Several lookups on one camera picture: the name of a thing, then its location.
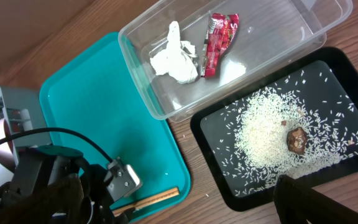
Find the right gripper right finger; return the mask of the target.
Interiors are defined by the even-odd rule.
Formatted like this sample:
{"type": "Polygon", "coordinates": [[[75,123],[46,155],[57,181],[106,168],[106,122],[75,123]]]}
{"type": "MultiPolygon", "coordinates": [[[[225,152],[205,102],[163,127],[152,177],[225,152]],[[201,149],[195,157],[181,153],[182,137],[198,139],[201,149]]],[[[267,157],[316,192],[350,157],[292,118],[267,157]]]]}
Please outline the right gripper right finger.
{"type": "Polygon", "coordinates": [[[335,200],[281,175],[273,192],[281,223],[358,223],[358,213],[335,200]]]}

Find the brown food scrap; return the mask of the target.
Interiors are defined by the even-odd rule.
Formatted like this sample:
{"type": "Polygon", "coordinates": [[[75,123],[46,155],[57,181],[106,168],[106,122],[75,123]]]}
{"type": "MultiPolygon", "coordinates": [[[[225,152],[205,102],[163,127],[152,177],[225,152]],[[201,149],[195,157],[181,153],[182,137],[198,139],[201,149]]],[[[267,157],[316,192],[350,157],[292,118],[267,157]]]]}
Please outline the brown food scrap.
{"type": "Polygon", "coordinates": [[[287,134],[287,148],[290,152],[302,155],[305,153],[307,140],[307,133],[303,128],[295,128],[287,134]]]}

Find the red snack wrapper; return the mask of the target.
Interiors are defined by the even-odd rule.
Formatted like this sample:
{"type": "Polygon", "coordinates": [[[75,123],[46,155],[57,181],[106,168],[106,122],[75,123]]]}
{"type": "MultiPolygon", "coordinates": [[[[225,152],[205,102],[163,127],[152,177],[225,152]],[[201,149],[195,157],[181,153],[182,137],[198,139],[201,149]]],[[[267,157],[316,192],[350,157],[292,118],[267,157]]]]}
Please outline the red snack wrapper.
{"type": "Polygon", "coordinates": [[[203,46],[201,77],[211,78],[216,74],[219,58],[229,48],[239,28],[239,15],[214,13],[209,18],[203,46]]]}

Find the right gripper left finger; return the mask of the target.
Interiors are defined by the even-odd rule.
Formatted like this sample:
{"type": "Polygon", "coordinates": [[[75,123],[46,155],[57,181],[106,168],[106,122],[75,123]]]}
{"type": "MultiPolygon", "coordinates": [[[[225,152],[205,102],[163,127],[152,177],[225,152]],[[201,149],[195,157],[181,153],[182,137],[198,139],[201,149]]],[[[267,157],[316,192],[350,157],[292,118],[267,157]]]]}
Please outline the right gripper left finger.
{"type": "Polygon", "coordinates": [[[0,223],[50,223],[52,215],[66,212],[66,223],[79,223],[84,193],[76,174],[49,185],[14,205],[0,209],[0,223]]]}

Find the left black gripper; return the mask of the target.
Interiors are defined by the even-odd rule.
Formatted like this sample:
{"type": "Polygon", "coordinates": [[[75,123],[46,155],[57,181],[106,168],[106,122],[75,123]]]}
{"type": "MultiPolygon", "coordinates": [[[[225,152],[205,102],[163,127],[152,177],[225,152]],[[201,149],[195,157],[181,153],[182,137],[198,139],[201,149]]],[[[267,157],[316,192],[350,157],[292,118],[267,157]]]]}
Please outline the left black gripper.
{"type": "Polygon", "coordinates": [[[99,164],[90,164],[76,149],[54,145],[26,149],[8,189],[2,194],[1,206],[16,205],[74,175],[80,179],[84,198],[94,202],[88,218],[96,223],[110,223],[111,199],[105,181],[107,173],[99,164]]]}

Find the white rice pile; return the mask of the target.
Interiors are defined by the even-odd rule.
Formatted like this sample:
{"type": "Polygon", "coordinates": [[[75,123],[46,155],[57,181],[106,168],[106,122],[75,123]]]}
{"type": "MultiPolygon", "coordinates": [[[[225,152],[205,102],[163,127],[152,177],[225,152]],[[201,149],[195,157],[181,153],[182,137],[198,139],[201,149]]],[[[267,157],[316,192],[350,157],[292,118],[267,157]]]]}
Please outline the white rice pile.
{"type": "Polygon", "coordinates": [[[273,187],[279,175],[295,179],[331,167],[358,156],[358,133],[342,133],[339,123],[344,113],[334,110],[333,121],[306,105],[300,93],[266,86],[245,98],[236,109],[224,109],[218,121],[234,136],[232,166],[235,177],[244,175],[255,187],[240,186],[244,193],[260,192],[273,187]],[[301,127],[307,133],[305,153],[287,148],[289,131],[301,127]]]}

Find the white tissue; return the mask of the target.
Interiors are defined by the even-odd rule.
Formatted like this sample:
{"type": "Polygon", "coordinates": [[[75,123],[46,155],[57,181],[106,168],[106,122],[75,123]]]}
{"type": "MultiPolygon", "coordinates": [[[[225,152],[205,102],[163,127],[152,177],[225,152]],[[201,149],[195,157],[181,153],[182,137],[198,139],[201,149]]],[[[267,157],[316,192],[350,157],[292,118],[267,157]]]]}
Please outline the white tissue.
{"type": "Polygon", "coordinates": [[[196,48],[191,42],[181,40],[177,21],[169,25],[166,47],[150,58],[157,76],[168,74],[179,84],[192,83],[198,78],[196,48]]]}

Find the wooden chopstick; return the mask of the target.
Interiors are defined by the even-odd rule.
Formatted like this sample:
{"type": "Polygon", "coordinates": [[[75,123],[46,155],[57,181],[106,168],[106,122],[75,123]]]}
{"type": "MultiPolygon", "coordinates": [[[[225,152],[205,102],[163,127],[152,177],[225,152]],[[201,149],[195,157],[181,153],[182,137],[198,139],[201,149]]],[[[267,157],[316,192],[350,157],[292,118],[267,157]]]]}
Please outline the wooden chopstick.
{"type": "Polygon", "coordinates": [[[115,216],[118,216],[118,215],[124,213],[128,209],[134,208],[135,210],[140,210],[140,209],[143,209],[143,208],[148,207],[150,205],[159,203],[161,201],[176,197],[179,194],[180,194],[179,189],[177,187],[175,187],[175,188],[166,190],[166,191],[164,191],[162,193],[159,193],[157,195],[153,195],[151,197],[142,199],[142,200],[140,200],[138,202],[134,202],[132,204],[123,206],[121,208],[117,208],[117,209],[113,210],[112,212],[113,212],[113,214],[115,216]]]}

